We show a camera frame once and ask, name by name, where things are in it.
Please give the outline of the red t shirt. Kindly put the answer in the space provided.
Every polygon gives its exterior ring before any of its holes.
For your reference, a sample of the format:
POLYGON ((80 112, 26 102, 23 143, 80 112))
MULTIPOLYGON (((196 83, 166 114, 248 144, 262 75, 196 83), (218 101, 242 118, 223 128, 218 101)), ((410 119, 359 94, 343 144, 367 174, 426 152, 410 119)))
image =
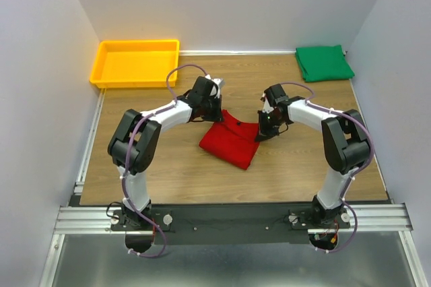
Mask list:
POLYGON ((247 170, 259 147, 255 138, 257 123, 247 123, 222 110, 223 121, 214 123, 199 142, 199 147, 212 156, 247 170))

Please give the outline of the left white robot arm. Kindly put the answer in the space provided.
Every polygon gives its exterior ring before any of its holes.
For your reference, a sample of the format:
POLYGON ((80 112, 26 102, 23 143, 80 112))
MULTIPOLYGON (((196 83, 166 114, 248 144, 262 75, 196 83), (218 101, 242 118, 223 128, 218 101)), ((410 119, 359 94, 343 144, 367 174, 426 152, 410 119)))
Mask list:
POLYGON ((144 230, 150 225, 151 198, 146 170, 154 159, 160 135, 193 121, 222 121, 223 86, 222 78, 199 76, 190 90, 174 95, 164 106, 125 112, 108 145, 123 190, 121 212, 110 216, 112 229, 144 230))

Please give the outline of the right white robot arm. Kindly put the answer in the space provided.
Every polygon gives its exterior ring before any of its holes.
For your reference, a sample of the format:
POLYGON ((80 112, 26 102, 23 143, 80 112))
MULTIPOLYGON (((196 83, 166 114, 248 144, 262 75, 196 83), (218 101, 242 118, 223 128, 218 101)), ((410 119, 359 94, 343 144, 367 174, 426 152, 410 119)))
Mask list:
POLYGON ((282 125, 301 123, 320 131, 329 169, 323 187, 313 197, 302 218, 319 228, 334 221, 343 208, 345 194, 357 173, 374 158, 374 146, 357 110, 342 112, 319 106, 310 98, 289 97, 281 84, 268 87, 261 97, 256 142, 280 135, 282 125))

